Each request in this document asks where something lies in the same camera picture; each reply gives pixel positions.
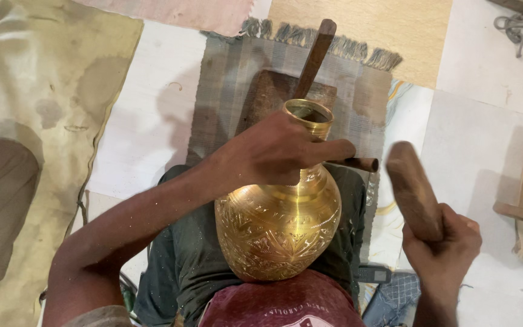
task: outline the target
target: red t-shirt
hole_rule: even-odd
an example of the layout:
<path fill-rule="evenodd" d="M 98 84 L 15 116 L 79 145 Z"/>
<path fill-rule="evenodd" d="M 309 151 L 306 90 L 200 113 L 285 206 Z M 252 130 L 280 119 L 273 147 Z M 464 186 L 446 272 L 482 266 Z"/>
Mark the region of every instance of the red t-shirt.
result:
<path fill-rule="evenodd" d="M 365 327 L 350 295 L 331 278 L 309 269 L 279 282 L 218 291 L 199 326 Z"/>

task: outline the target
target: rug fringe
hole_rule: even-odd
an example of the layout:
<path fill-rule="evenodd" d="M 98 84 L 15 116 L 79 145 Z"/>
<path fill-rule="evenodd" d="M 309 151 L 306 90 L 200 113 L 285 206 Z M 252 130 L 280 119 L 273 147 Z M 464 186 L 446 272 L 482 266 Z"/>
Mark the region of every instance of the rug fringe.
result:
<path fill-rule="evenodd" d="M 280 27 L 272 38 L 273 23 L 269 19 L 259 20 L 250 17 L 246 19 L 241 31 L 235 37 L 226 37 L 215 32 L 201 31 L 202 34 L 208 37 L 218 38 L 233 44 L 236 40 L 241 40 L 243 37 L 260 37 L 266 40 L 273 40 L 281 43 L 294 44 L 298 47 L 310 48 L 318 30 L 315 28 L 303 28 L 298 25 L 289 23 L 280 23 Z M 368 46 L 366 42 L 359 42 L 345 35 L 335 35 L 328 53 L 339 56 L 341 58 L 350 59 L 354 61 L 364 61 L 367 58 Z M 368 58 L 365 66 L 378 69 L 379 71 L 391 71 L 399 63 L 403 61 L 403 57 L 396 52 L 376 48 L 373 54 Z"/>
<path fill-rule="evenodd" d="M 401 57 L 396 52 L 390 52 L 389 50 L 376 48 L 364 65 L 378 69 L 379 71 L 391 71 L 402 61 L 403 57 Z"/>

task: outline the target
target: brass pot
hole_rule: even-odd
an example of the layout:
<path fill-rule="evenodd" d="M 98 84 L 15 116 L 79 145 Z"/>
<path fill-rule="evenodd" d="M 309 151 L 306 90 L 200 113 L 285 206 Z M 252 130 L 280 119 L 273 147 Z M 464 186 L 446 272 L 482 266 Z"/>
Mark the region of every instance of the brass pot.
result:
<path fill-rule="evenodd" d="M 313 135 L 328 136 L 334 117 L 327 108 L 289 100 L 282 109 Z M 248 185 L 217 199 L 215 221 L 223 256 L 237 277 L 246 282 L 291 278 L 332 240 L 340 221 L 340 192 L 318 164 L 300 171 L 298 185 Z"/>

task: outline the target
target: wooden mallet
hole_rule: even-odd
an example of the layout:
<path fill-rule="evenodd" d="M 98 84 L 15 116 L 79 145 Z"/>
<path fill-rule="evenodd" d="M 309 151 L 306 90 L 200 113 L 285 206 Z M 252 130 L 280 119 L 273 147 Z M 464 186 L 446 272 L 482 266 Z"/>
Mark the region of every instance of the wooden mallet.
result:
<path fill-rule="evenodd" d="M 386 171 L 393 184 L 395 201 L 413 234 L 423 241 L 443 240 L 443 214 L 411 143 L 393 144 Z"/>

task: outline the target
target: wooden handle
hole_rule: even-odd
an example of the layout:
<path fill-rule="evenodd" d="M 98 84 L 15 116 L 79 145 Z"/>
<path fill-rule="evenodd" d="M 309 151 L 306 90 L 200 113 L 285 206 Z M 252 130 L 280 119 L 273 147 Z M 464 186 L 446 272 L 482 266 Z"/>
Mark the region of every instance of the wooden handle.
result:
<path fill-rule="evenodd" d="M 376 158 L 348 158 L 344 160 L 329 160 L 327 162 L 340 166 L 365 170 L 369 173 L 378 172 L 379 167 L 378 159 Z"/>
<path fill-rule="evenodd" d="M 314 78 L 320 69 L 320 65 L 322 65 L 324 56 L 326 56 L 326 52 L 330 48 L 330 43 L 332 43 L 335 33 L 336 23 L 331 19 L 323 19 L 318 29 L 318 35 L 316 35 L 314 44 L 312 44 L 312 49 L 310 49 L 310 55 L 308 55 L 306 64 L 304 64 L 304 68 L 301 70 L 293 99 L 306 98 L 310 86 L 312 86 L 312 82 L 314 82 Z"/>
<path fill-rule="evenodd" d="M 386 171 L 397 205 L 413 234 L 423 241 L 443 240 L 443 214 L 411 143 L 393 145 Z"/>

